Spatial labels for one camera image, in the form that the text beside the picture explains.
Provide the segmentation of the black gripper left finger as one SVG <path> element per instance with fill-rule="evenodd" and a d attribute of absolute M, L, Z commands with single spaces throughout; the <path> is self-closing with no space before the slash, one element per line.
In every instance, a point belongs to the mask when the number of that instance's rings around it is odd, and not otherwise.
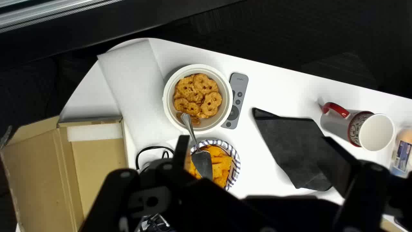
<path fill-rule="evenodd" d="M 155 169 L 110 171 L 78 232 L 182 232 L 182 212 Z"/>

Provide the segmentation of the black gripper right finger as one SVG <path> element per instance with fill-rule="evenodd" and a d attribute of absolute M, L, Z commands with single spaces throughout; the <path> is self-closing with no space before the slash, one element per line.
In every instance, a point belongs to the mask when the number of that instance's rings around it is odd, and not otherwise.
<path fill-rule="evenodd" d="M 377 232 L 387 195 L 387 171 L 351 155 L 335 140 L 323 137 L 326 153 L 321 172 L 343 197 L 332 222 L 333 232 Z"/>

